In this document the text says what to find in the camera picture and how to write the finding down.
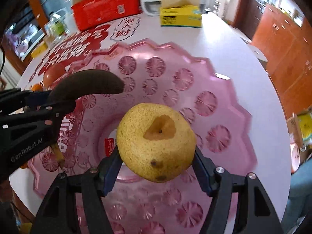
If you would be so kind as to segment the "orange mandarin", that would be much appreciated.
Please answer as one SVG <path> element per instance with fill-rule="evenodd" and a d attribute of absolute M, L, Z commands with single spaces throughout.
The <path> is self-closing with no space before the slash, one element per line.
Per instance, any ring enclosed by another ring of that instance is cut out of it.
<path fill-rule="evenodd" d="M 41 85 L 40 83 L 36 83 L 31 86 L 30 90 L 31 91 L 43 91 L 43 85 Z"/>

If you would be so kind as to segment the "overripe dark banana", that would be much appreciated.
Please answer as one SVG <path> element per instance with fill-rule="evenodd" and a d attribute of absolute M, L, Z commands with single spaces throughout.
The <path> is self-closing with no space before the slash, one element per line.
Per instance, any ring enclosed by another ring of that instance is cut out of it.
<path fill-rule="evenodd" d="M 124 90 L 124 82 L 115 74 L 104 70 L 83 70 L 65 79 L 50 92 L 45 107 L 51 107 L 52 135 L 48 146 L 52 149 L 60 168 L 65 165 L 65 158 L 58 146 L 57 140 L 63 117 L 76 108 L 76 100 L 92 94 L 120 94 Z"/>

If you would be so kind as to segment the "yellow speckled pear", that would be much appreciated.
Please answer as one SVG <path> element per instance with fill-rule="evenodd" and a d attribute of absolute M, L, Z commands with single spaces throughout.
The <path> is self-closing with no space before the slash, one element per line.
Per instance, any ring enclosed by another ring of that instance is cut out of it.
<path fill-rule="evenodd" d="M 116 142 L 122 161 L 132 172 L 163 183 L 191 166 L 197 139 L 190 124 L 176 110 L 141 103 L 128 110 L 120 121 Z"/>

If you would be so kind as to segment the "red yellow apple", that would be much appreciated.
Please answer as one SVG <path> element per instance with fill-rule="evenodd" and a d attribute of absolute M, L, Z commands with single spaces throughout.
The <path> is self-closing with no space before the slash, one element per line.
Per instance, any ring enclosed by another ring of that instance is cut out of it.
<path fill-rule="evenodd" d="M 51 66 L 43 76 L 43 85 L 48 88 L 53 82 L 66 73 L 65 67 L 61 64 Z"/>

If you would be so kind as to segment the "festive printed table mat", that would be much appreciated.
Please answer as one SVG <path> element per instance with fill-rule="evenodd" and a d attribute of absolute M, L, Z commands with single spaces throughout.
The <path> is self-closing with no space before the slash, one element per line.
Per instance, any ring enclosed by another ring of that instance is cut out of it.
<path fill-rule="evenodd" d="M 75 110 L 65 116 L 58 143 L 69 175 L 84 172 L 110 152 L 110 145 L 116 142 L 118 123 L 137 100 L 134 75 L 139 65 L 120 42 L 133 37 L 140 23 L 140 16 L 129 16 L 73 34 L 35 58 L 21 77 L 19 86 L 30 90 L 36 83 L 43 85 L 44 73 L 51 66 L 61 64 L 66 73 L 50 87 L 43 85 L 43 90 L 53 89 L 63 78 L 88 69 L 112 72 L 125 83 L 120 95 L 92 94 L 79 98 Z"/>

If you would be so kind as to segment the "yellow cardboard box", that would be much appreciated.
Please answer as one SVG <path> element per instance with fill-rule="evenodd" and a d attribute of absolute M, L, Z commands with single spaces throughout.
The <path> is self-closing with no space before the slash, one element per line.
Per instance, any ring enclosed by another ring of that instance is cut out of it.
<path fill-rule="evenodd" d="M 37 56 L 39 56 L 41 53 L 45 52 L 45 50 L 47 50 L 49 47 L 48 45 L 45 43 L 45 41 L 42 41 L 41 43 L 39 43 L 31 52 L 31 57 L 34 59 Z"/>

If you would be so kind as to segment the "clear bottle green label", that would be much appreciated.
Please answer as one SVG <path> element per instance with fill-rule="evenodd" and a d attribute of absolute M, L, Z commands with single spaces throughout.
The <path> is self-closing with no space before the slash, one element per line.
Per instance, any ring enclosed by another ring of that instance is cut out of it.
<path fill-rule="evenodd" d="M 51 33 L 54 36 L 60 37 L 65 34 L 65 25 L 61 19 L 61 16 L 58 13 L 51 12 L 49 14 L 50 21 L 49 21 L 49 28 Z"/>

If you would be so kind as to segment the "cardboard box on floor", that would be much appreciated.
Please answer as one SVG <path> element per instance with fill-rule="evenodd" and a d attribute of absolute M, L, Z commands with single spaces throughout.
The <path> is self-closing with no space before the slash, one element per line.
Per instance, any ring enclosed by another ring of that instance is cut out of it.
<path fill-rule="evenodd" d="M 287 128 L 291 144 L 297 144 L 305 151 L 311 148 L 311 106 L 300 113 L 293 113 L 287 119 Z"/>

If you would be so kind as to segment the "red drink bottle pack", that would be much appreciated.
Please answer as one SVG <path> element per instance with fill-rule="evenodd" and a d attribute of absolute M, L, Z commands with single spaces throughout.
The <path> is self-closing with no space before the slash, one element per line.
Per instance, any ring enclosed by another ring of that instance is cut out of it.
<path fill-rule="evenodd" d="M 80 31 L 140 13 L 139 0 L 66 0 Z"/>

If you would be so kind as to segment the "pink plastic fruit bowl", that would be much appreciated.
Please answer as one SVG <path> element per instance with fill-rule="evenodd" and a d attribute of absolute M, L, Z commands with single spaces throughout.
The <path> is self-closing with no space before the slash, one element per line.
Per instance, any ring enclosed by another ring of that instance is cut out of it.
<path fill-rule="evenodd" d="M 72 104 L 63 173 L 49 185 L 32 233 L 223 233 L 251 182 L 251 116 L 230 79 L 174 43 L 150 40 L 93 50 L 46 85 L 49 103 Z"/>

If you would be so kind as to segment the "yellow tissue box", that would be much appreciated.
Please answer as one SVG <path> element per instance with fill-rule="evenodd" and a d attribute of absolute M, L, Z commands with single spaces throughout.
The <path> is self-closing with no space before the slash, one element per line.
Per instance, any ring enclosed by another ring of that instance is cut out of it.
<path fill-rule="evenodd" d="M 201 28 L 200 0 L 160 0 L 162 27 Z"/>

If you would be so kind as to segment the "wooden wall cabinet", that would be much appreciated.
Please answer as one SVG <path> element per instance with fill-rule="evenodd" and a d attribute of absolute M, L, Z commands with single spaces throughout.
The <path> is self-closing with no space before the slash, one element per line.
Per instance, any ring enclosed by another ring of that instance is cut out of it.
<path fill-rule="evenodd" d="M 266 71 L 276 89 L 285 117 L 311 106 L 311 25 L 302 26 L 267 5 L 252 39 L 267 58 Z"/>

